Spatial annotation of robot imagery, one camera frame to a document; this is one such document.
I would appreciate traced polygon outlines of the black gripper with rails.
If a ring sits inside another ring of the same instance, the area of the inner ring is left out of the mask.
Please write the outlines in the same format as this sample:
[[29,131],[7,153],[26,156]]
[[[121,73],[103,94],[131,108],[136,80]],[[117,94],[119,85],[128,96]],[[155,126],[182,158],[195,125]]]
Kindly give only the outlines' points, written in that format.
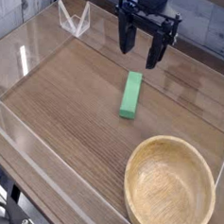
[[153,69],[163,59],[168,46],[164,33],[172,38],[177,36],[181,15],[168,5],[168,0],[119,0],[116,9],[123,9],[119,11],[118,34],[119,47],[124,54],[135,46],[137,27],[133,24],[131,15],[140,20],[140,27],[146,32],[153,27],[163,31],[157,31],[153,35],[152,46],[148,51],[146,69]]

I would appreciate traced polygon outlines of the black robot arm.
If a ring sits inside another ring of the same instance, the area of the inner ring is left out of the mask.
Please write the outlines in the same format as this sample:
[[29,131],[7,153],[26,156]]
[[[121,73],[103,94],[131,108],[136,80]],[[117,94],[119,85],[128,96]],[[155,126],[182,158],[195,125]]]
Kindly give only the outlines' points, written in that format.
[[152,37],[146,69],[153,69],[164,57],[165,49],[177,42],[181,15],[168,0],[119,0],[118,18],[120,50],[126,54],[135,46],[136,32],[141,29]]

